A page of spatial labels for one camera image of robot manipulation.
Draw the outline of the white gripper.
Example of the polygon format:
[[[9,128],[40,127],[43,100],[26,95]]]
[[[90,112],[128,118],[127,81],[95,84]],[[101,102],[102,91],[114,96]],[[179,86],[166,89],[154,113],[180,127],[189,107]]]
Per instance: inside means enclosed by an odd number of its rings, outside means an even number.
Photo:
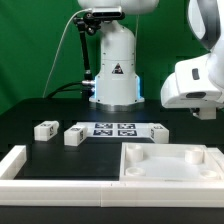
[[[180,61],[161,88],[161,104],[165,108],[188,108],[201,120],[216,118],[224,107],[224,90],[209,77],[206,67],[209,54]]]

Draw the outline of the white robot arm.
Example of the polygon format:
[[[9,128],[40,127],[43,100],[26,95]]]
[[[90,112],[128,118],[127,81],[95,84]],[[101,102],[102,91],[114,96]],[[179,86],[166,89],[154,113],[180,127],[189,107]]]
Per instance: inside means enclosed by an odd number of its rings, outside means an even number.
[[[135,37],[118,21],[125,15],[153,11],[159,0],[78,0],[87,11],[87,31],[102,32],[101,69],[90,98],[94,107],[126,111],[144,102],[135,73]],[[165,80],[160,96],[165,108],[189,108],[201,119],[224,108],[224,0],[189,0],[188,22],[207,54],[184,60]]]

